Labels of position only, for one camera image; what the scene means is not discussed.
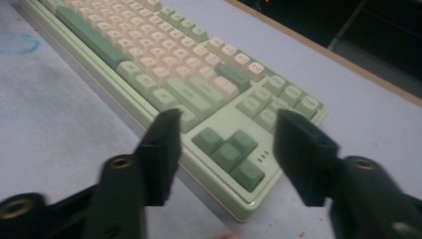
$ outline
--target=mechanical keyboard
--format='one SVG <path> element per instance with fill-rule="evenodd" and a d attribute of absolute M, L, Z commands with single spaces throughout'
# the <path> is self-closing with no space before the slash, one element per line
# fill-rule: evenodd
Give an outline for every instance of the mechanical keyboard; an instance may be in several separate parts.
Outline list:
<path fill-rule="evenodd" d="M 328 112 L 159 0 L 20 5 L 143 127 L 160 112 L 180 109 L 180 166 L 240 222 L 282 175 L 272 150 L 276 111 L 296 111 L 316 125 Z"/>

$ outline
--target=white table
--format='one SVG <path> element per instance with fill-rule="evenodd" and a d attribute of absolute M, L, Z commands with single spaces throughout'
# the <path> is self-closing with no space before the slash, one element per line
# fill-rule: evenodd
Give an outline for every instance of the white table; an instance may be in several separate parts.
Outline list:
<path fill-rule="evenodd" d="M 341 146 L 340 157 L 372 158 L 422 198 L 420 100 L 236 3 L 162 1 L 323 100 L 330 112 L 320 128 Z M 39 45 L 2 53 L 18 47 L 13 34 Z M 15 0 L 0 2 L 0 45 L 0 200 L 34 191 L 57 202 L 96 183 L 106 159 L 134 150 L 143 129 Z M 165 207 L 148 208 L 150 238 L 333 238 L 327 208 L 304 207 L 286 178 L 246 224 L 183 171 L 172 191 Z"/>

